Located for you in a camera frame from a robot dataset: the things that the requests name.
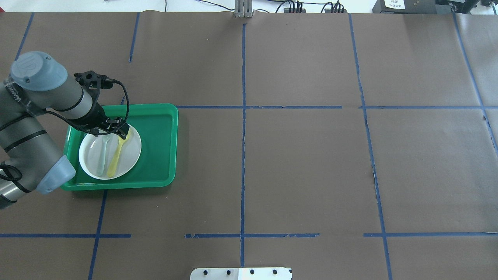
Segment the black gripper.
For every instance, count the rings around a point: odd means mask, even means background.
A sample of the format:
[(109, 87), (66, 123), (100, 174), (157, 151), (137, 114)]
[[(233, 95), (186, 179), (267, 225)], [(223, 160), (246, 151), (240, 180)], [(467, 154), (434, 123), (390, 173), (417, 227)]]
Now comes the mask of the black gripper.
[(121, 139), (125, 140), (128, 136), (130, 126), (126, 123), (126, 119), (116, 117), (114, 119), (106, 118), (101, 124), (94, 128), (85, 128), (84, 132), (87, 134), (98, 137), (99, 135), (118, 135)]

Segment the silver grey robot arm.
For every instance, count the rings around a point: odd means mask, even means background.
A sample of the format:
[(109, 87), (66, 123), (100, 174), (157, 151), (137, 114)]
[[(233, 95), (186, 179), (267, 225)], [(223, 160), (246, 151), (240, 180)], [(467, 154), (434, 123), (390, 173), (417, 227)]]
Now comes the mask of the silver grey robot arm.
[(124, 117), (108, 117), (98, 103), (102, 89), (120, 81), (90, 70), (70, 75), (48, 53), (30, 51), (13, 62), (1, 82), (0, 143), (8, 155), (1, 163), (1, 209), (33, 191), (47, 194), (73, 179), (76, 170), (38, 121), (49, 114), (83, 133), (129, 133)]

